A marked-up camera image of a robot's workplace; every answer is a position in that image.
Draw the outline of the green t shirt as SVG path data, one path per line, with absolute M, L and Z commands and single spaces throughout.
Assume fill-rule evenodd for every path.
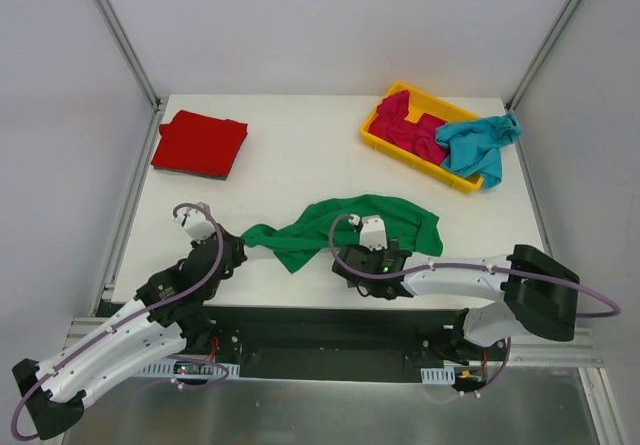
M 405 199 L 365 194 L 311 204 L 283 228 L 254 225 L 243 239 L 249 247 L 271 250 L 288 272 L 296 273 L 330 243 L 380 251 L 395 240 L 402 250 L 438 257 L 444 249 L 438 222 L 437 215 Z

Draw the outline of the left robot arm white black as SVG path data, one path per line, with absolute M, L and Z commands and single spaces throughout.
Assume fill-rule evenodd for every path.
M 184 259 L 149 277 L 111 318 L 59 354 L 12 368 L 18 412 L 35 438 L 65 433 L 84 411 L 142 368 L 186 350 L 204 352 L 213 336 L 205 310 L 220 283 L 245 262 L 244 241 L 227 231 L 194 242 Z

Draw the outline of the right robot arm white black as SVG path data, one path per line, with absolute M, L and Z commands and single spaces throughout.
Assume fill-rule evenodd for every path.
M 482 307 L 458 311 L 451 328 L 428 338 L 442 360 L 466 364 L 498 342 L 526 334 L 555 342 L 574 338 L 579 279 L 532 246 L 465 261 L 402 250 L 396 241 L 382 249 L 350 244 L 330 251 L 333 273 L 365 297 L 484 300 Z

